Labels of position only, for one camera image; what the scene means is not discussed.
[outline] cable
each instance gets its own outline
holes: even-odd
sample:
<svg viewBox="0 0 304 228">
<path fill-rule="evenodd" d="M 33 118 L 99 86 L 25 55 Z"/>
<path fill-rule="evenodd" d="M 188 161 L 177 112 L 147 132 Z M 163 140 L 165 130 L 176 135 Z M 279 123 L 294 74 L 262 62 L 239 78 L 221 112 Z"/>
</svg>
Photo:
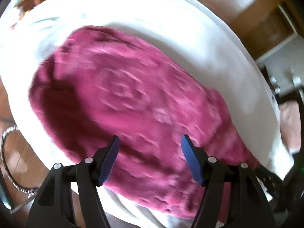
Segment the cable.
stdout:
<svg viewBox="0 0 304 228">
<path fill-rule="evenodd" d="M 9 178 L 9 180 L 13 183 L 13 185 L 15 186 L 15 188 L 23 193 L 26 193 L 26 194 L 31 194 L 31 195 L 35 195 L 39 188 L 26 188 L 26 187 L 23 187 L 21 185 L 19 185 L 13 178 L 12 174 L 10 173 L 10 170 L 8 169 L 7 167 L 7 164 L 6 164 L 6 161 L 5 161 L 5 158 L 4 158 L 4 144 L 5 144 L 5 140 L 6 140 L 6 137 L 7 135 L 10 133 L 10 132 L 15 132 L 15 131 L 19 131 L 18 127 L 16 125 L 12 126 L 12 127 L 9 127 L 7 130 L 5 130 L 3 132 L 3 135 L 1 137 L 1 141 L 0 141 L 0 154 L 1 154 L 1 160 L 3 162 L 3 167 L 4 167 L 4 170 Z"/>
</svg>

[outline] braided rope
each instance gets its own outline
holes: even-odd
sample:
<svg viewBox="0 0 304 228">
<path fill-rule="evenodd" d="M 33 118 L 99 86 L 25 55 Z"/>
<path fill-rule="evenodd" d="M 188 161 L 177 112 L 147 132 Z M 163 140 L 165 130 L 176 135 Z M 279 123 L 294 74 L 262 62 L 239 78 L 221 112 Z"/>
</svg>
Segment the braided rope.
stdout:
<svg viewBox="0 0 304 228">
<path fill-rule="evenodd" d="M 1 141 L 0 141 L 0 155 L 1 155 L 1 160 L 2 160 L 2 163 L 3 163 L 3 167 L 4 167 L 4 170 L 9 178 L 9 180 L 13 183 L 13 185 L 15 186 L 15 188 L 23 193 L 26 193 L 26 194 L 31 194 L 31 195 L 34 195 L 38 192 L 39 188 L 26 188 L 26 187 L 23 187 L 21 185 L 19 185 L 13 178 L 12 174 L 10 173 L 8 167 L 7 167 L 7 164 L 6 164 L 6 161 L 5 161 L 5 158 L 4 158 L 4 143 L 5 143 L 5 140 L 6 140 L 6 137 L 7 135 L 10 133 L 10 132 L 15 132 L 15 131 L 19 131 L 18 127 L 16 125 L 12 126 L 12 127 L 9 127 L 7 130 L 5 130 L 3 132 L 3 135 L 1 137 Z"/>
</svg>

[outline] pink fabric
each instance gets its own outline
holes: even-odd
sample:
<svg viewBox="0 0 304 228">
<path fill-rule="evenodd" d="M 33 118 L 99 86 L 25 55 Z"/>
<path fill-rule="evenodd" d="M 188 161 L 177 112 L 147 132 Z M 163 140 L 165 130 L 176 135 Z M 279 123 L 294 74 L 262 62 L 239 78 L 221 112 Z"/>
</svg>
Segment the pink fabric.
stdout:
<svg viewBox="0 0 304 228">
<path fill-rule="evenodd" d="M 177 217 L 192 219 L 203 194 L 181 150 L 184 134 L 222 162 L 258 165 L 216 90 L 201 86 L 149 43 L 110 28 L 73 32 L 41 64 L 29 100 L 75 163 L 118 135 L 121 149 L 106 186 Z M 227 184 L 221 221 L 228 192 Z"/>
</svg>

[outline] silver screw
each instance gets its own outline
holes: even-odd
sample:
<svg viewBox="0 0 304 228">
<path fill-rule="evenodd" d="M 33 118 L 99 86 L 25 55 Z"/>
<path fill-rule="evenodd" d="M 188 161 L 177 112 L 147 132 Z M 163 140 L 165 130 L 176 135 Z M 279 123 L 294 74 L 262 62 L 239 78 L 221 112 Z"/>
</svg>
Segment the silver screw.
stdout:
<svg viewBox="0 0 304 228">
<path fill-rule="evenodd" d="M 247 168 L 248 168 L 248 164 L 242 162 L 242 163 L 241 163 L 241 167 L 244 168 L 244 169 L 247 169 Z"/>
<path fill-rule="evenodd" d="M 215 163 L 215 162 L 216 162 L 216 158 L 215 158 L 215 157 L 209 157 L 209 158 L 208 158 L 208 161 L 209 161 L 210 163 Z"/>
<path fill-rule="evenodd" d="M 92 163 L 93 162 L 93 158 L 92 157 L 88 157 L 85 159 L 85 163 L 89 164 L 89 163 Z"/>
<path fill-rule="evenodd" d="M 53 168 L 54 169 L 59 169 L 61 167 L 61 164 L 60 163 L 56 163 L 54 164 Z"/>
</svg>

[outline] brown floor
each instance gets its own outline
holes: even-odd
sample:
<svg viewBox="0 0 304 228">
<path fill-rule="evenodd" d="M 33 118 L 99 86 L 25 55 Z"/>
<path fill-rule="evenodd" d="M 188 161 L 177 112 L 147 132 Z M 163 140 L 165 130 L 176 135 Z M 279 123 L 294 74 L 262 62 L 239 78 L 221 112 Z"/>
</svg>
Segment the brown floor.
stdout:
<svg viewBox="0 0 304 228">
<path fill-rule="evenodd" d="M 290 28 L 277 11 L 278 5 L 283 2 L 288 3 L 287 0 L 198 1 L 211 9 L 234 30 L 254 58 L 258 58 L 291 34 Z M 12 124 L 14 120 L 10 112 L 7 93 L 0 81 L 0 129 L 4 131 Z M 39 187 L 48 173 L 48 169 L 35 155 L 20 132 L 9 135 L 5 144 L 5 157 L 13 177 L 25 187 Z M 27 194 L 14 188 L 1 162 L 0 167 L 14 204 L 22 203 L 27 198 Z M 78 225 L 84 227 L 78 195 L 75 193 L 73 193 L 73 202 Z M 20 223 L 26 223 L 30 207 L 31 204 L 15 214 Z"/>
</svg>

